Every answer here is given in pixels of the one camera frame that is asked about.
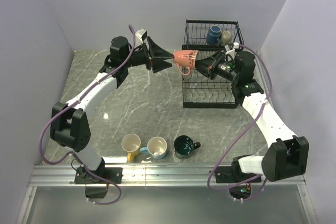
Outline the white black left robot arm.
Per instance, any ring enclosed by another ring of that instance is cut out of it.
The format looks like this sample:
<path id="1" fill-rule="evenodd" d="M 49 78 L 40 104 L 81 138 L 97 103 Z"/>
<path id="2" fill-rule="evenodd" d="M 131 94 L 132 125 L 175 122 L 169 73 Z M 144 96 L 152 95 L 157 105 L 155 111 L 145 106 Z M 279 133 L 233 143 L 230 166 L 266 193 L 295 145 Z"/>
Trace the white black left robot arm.
<path id="1" fill-rule="evenodd" d="M 105 98 L 116 90 L 128 76 L 128 69 L 144 65 L 153 73 L 172 66 L 172 53 L 159 47 L 150 37 L 141 45 L 131 45 L 123 36 L 112 39 L 110 53 L 94 80 L 76 97 L 52 108 L 50 138 L 70 149 L 81 167 L 77 173 L 93 183 L 108 178 L 105 162 L 90 146 L 91 131 L 88 118 Z"/>

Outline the beige ceramic mug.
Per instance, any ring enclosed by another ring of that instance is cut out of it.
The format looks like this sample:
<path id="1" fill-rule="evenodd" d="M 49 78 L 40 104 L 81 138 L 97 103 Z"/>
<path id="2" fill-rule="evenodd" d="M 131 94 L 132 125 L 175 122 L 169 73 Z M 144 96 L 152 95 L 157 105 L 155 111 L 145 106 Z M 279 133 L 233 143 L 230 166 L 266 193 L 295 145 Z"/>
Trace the beige ceramic mug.
<path id="1" fill-rule="evenodd" d="M 226 31 L 223 31 L 222 32 L 222 35 L 221 35 L 221 45 L 226 45 L 226 44 L 229 44 L 231 43 L 232 41 L 232 38 L 233 38 L 233 35 L 230 31 L 226 30 Z"/>

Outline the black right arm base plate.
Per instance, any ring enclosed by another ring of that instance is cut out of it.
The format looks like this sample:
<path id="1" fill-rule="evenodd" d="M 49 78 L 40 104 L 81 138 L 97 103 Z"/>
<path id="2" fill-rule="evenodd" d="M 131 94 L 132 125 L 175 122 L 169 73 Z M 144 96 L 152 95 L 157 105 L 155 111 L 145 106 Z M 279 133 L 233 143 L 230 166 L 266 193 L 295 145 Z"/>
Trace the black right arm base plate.
<path id="1" fill-rule="evenodd" d="M 217 184 L 235 184 L 246 181 L 248 179 L 254 178 L 251 182 L 252 183 L 259 183 L 261 182 L 261 177 L 256 174 L 245 174 L 241 171 L 238 167 L 232 166 L 219 166 L 215 170 L 214 174 L 211 178 L 215 178 L 215 183 Z"/>

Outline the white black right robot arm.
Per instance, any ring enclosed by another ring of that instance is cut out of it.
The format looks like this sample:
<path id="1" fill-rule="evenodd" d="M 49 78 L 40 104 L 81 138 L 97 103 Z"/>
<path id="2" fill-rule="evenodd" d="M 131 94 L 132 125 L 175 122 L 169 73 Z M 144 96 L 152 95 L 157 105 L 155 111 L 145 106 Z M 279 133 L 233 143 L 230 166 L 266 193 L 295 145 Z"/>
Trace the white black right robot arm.
<path id="1" fill-rule="evenodd" d="M 250 114 L 253 121 L 247 126 L 250 130 L 257 125 L 268 146 L 265 155 L 243 155 L 233 160 L 232 178 L 242 182 L 265 176 L 270 182 L 303 175 L 307 169 L 309 142 L 298 137 L 287 127 L 269 103 L 270 94 L 265 93 L 253 78 L 255 59 L 259 56 L 251 49 L 218 52 L 214 58 L 196 62 L 196 70 L 205 70 L 208 77 L 222 76 L 232 83 L 235 100 Z"/>

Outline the dark blue ceramic mug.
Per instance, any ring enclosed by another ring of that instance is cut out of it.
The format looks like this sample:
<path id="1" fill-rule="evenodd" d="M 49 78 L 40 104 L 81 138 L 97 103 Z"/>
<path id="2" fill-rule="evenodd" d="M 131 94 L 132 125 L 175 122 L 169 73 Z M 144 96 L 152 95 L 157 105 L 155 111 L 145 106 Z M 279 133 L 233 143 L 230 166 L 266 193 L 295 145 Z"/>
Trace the dark blue ceramic mug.
<path id="1" fill-rule="evenodd" d="M 206 35 L 208 45 L 219 46 L 221 44 L 222 29 L 217 25 L 212 25 Z"/>

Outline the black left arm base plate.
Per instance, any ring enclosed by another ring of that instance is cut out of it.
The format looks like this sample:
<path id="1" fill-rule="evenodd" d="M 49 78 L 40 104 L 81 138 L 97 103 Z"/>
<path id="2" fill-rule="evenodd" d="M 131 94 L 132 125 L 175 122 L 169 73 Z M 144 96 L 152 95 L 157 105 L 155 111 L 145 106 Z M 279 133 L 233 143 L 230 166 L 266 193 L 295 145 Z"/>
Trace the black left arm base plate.
<path id="1" fill-rule="evenodd" d="M 120 184 L 122 179 L 122 168 L 102 168 L 99 171 L 92 171 L 94 174 L 108 179 L 115 184 Z M 75 184 L 103 184 L 104 181 L 90 175 L 83 167 L 78 167 L 75 175 Z"/>

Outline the pink ceramic mug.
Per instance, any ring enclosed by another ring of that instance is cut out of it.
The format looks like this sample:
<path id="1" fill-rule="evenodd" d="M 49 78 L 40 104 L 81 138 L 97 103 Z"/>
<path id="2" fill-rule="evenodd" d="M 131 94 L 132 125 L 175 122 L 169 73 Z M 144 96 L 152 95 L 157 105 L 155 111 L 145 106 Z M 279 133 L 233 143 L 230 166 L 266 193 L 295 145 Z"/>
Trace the pink ceramic mug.
<path id="1" fill-rule="evenodd" d="M 191 70 L 196 69 L 197 54 L 198 50 L 179 50 L 173 54 L 173 62 L 183 76 L 188 76 Z M 182 71 L 182 67 L 187 69 L 187 73 Z"/>

